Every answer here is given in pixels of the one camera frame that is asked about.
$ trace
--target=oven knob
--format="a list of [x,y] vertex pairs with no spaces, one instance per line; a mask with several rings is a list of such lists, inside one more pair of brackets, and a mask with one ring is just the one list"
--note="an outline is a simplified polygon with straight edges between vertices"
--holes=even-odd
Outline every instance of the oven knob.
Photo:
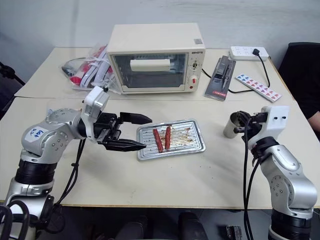
[[197,76],[193,75],[193,76],[189,77],[189,85],[194,85],[197,83],[197,81],[198,81]]

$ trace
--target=person's arm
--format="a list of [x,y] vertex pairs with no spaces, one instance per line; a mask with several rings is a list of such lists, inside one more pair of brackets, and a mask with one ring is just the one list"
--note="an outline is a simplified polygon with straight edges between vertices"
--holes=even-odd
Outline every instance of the person's arm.
[[320,112],[317,111],[312,117],[308,118],[311,128],[320,133]]

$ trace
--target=metal cup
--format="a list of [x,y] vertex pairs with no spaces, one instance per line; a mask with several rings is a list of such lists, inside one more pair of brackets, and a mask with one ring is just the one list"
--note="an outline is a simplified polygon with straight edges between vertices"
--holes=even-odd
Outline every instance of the metal cup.
[[237,133],[234,132],[236,127],[239,127],[239,121],[237,119],[237,113],[234,112],[230,115],[229,121],[224,127],[223,134],[227,138],[233,139],[237,135]]

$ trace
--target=gray wall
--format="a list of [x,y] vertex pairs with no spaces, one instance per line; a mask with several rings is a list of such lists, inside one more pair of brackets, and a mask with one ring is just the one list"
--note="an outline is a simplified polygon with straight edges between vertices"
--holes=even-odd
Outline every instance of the gray wall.
[[107,43],[114,24],[184,22],[207,48],[264,46],[279,66],[288,43],[320,42],[320,1],[0,0],[0,61],[27,81],[53,47]]

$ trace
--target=oven door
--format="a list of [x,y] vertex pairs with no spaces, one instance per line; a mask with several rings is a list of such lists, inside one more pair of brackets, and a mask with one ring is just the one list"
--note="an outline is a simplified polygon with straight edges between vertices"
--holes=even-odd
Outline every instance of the oven door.
[[113,56],[123,92],[184,91],[188,53],[136,53]]

